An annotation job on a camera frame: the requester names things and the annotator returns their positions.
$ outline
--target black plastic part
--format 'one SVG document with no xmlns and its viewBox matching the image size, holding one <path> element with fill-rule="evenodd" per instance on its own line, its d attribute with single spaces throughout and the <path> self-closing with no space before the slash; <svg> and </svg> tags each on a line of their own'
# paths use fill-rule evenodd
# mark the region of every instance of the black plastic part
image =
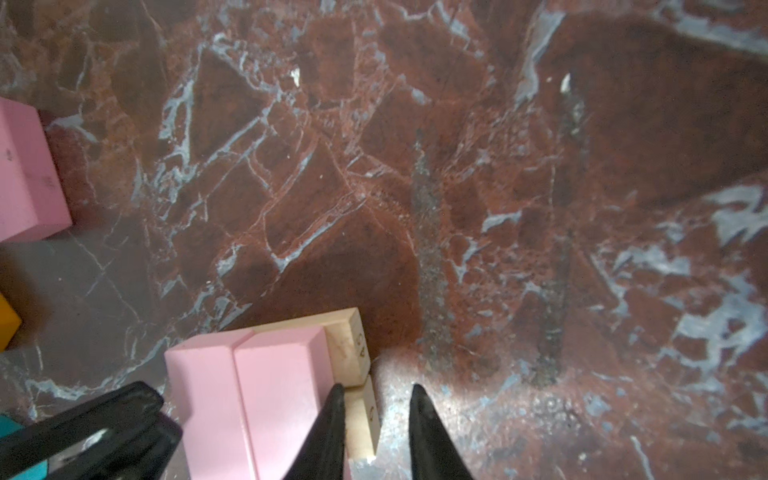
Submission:
<svg viewBox="0 0 768 480">
<path fill-rule="evenodd" d="M 472 480 L 432 400 L 418 383 L 411 394 L 408 431 L 413 480 Z"/>
<path fill-rule="evenodd" d="M 0 439 L 0 480 L 105 430 L 102 439 L 48 475 L 50 480 L 157 480 L 181 440 L 160 412 L 163 397 L 131 383 Z"/>
<path fill-rule="evenodd" d="M 337 383 L 284 480 L 342 480 L 346 462 L 344 418 L 344 387 Z"/>
</svg>

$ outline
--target wooden block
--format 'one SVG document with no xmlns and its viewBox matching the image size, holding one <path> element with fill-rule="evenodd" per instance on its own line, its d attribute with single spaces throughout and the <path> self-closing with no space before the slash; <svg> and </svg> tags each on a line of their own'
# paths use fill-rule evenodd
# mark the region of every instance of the wooden block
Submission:
<svg viewBox="0 0 768 480">
<path fill-rule="evenodd" d="M 248 329 L 198 335 L 165 353 L 192 480 L 259 480 L 234 349 Z"/>
<path fill-rule="evenodd" d="M 18 318 L 11 305 L 0 294 L 0 352 L 5 350 L 21 324 L 22 320 Z"/>
<path fill-rule="evenodd" d="M 281 480 L 333 387 L 322 326 L 264 332 L 235 349 L 259 480 Z"/>
<path fill-rule="evenodd" d="M 262 333 L 318 325 L 323 326 L 326 331 L 334 382 L 345 387 L 361 386 L 365 383 L 371 369 L 371 357 L 357 308 L 267 323 L 253 327 L 253 331 Z"/>
<path fill-rule="evenodd" d="M 0 242 L 42 240 L 70 225 L 38 111 L 0 98 Z"/>
<path fill-rule="evenodd" d="M 346 451 L 352 460 L 376 456 L 379 446 L 381 422 L 373 382 L 368 376 L 363 386 L 353 387 L 344 392 L 346 407 Z"/>
</svg>

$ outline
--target pink block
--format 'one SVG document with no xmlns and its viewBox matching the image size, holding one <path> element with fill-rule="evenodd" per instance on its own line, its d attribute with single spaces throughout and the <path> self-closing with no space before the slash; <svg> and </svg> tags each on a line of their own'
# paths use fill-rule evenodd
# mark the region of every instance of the pink block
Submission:
<svg viewBox="0 0 768 480">
<path fill-rule="evenodd" d="M 165 353 L 192 480 L 259 478 L 233 357 L 252 336 L 250 329 L 199 335 Z"/>
<path fill-rule="evenodd" d="M 0 98 L 0 242 L 42 240 L 70 225 L 38 111 Z"/>
<path fill-rule="evenodd" d="M 325 330 L 257 334 L 235 349 L 235 363 L 259 479 L 280 480 L 333 387 Z"/>
</svg>

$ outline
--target marble surface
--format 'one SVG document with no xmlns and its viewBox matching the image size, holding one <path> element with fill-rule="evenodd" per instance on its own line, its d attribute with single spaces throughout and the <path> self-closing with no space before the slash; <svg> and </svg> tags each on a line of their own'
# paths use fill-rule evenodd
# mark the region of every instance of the marble surface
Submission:
<svg viewBox="0 0 768 480">
<path fill-rule="evenodd" d="M 767 22 L 3 0 L 0 94 L 42 111 L 76 224 L 0 247 L 0 410 L 170 398 L 182 339 L 359 306 L 382 438 L 356 478 L 410 476 L 415 381 L 478 479 L 765 478 Z"/>
</svg>

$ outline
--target blue block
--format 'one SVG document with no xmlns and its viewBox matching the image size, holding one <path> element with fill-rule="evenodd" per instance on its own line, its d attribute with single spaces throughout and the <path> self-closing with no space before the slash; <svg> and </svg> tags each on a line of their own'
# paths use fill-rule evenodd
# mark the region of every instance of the blue block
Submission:
<svg viewBox="0 0 768 480">
<path fill-rule="evenodd" d="M 10 435 L 23 427 L 5 415 L 0 415 L 0 437 Z M 11 478 L 11 480 L 42 480 L 48 476 L 48 460 L 40 462 L 32 468 Z"/>
</svg>

